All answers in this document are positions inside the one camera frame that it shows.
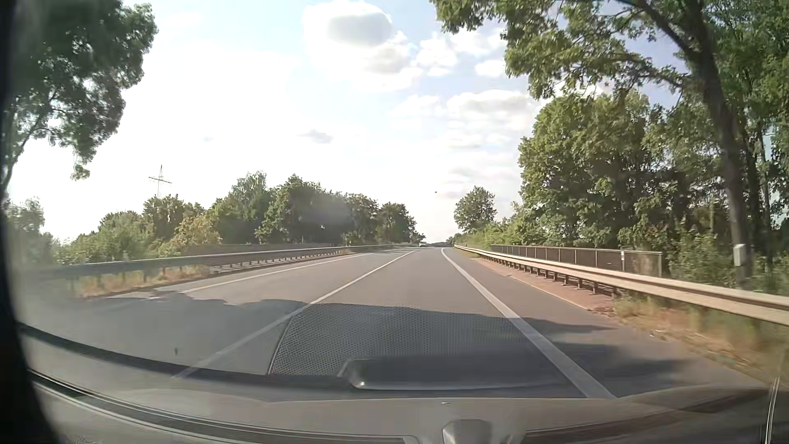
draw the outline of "electricity tower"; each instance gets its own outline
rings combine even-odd
[[[173,183],[169,180],[164,180],[163,166],[159,165],[159,177],[148,176],[149,179],[156,181],[156,198],[162,198],[162,183]]]

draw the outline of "road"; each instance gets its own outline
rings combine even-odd
[[[387,365],[402,366],[391,368],[405,368],[411,381],[434,389],[452,381],[486,396],[623,397],[753,383],[451,248],[323,258],[123,297],[26,295],[16,305],[22,322],[56,337],[177,364],[165,368],[168,384],[203,369],[333,377],[349,360],[381,356],[397,357]],[[25,344],[36,370],[99,384],[85,376],[98,368],[93,359],[87,365],[62,348]]]

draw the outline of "cloud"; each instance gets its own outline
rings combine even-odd
[[[305,139],[310,140],[312,143],[319,143],[319,144],[328,144],[334,140],[334,138],[330,134],[322,133],[315,128],[312,128],[304,133],[298,134],[298,137],[304,137]]]
[[[531,130],[541,104],[522,92],[491,89],[464,92],[447,101],[449,116],[471,128]]]
[[[310,60],[332,81],[391,91],[408,88],[423,73],[406,36],[376,6],[347,0],[307,6],[302,24]]]
[[[507,46],[507,42],[499,37],[501,31],[501,28],[496,28],[490,34],[483,35],[480,29],[476,31],[461,30],[450,37],[450,40],[456,51],[480,57],[493,51],[502,50]]]
[[[477,63],[474,72],[483,77],[501,77],[504,75],[504,61],[494,59]]]
[[[422,127],[420,119],[394,119],[390,124],[396,130],[418,130]]]
[[[448,70],[447,68],[439,68],[439,67],[435,66],[435,67],[432,67],[428,71],[428,76],[429,77],[441,77],[441,76],[446,76],[450,72],[451,71]]]
[[[484,139],[479,133],[464,130],[448,130],[436,138],[436,144],[444,149],[482,149]]]
[[[422,49],[417,54],[416,61],[420,66],[427,68],[443,67],[443,70],[449,72],[447,68],[451,68],[458,63],[458,56],[449,48],[447,40],[438,37],[436,34],[430,40],[422,40],[419,42],[419,45]]]
[[[417,116],[436,116],[444,113],[441,100],[437,96],[408,96],[405,102],[389,111],[389,116],[403,119]]]

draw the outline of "blue sky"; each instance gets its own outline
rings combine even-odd
[[[499,216],[518,200],[518,139],[544,103],[503,75],[495,25],[443,35],[427,0],[152,5],[145,77],[91,177],[69,180],[72,154],[44,141],[15,169],[12,199],[37,197],[57,237],[140,211],[160,164],[166,193],[204,206],[256,170],[401,202],[432,242],[457,231],[454,203],[474,185]]]

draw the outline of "tree trunk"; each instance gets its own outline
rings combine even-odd
[[[761,254],[766,254],[767,245],[762,238],[763,224],[761,222],[761,192],[759,171],[756,169],[756,147],[747,143],[746,132],[742,132],[745,141],[746,178],[748,183],[748,209],[750,210],[750,230],[753,236],[753,245]]]
[[[767,162],[765,153],[765,123],[761,120],[757,123],[757,137],[759,144],[759,157],[763,164]],[[761,193],[764,196],[765,216],[762,222],[765,224],[765,257],[767,258],[767,269],[772,271],[772,213],[770,211],[770,185],[767,182],[767,171],[761,176]]]
[[[723,166],[724,186],[729,204],[729,223],[731,224],[731,243],[744,244],[742,264],[737,267],[737,287],[750,289],[753,276],[753,255],[748,233],[745,193],[742,187],[742,158],[745,151],[737,137],[735,117],[724,96],[720,83],[720,73],[715,64],[711,48],[704,48],[698,60],[691,63],[697,79],[701,81],[701,92],[720,144],[720,158]]]

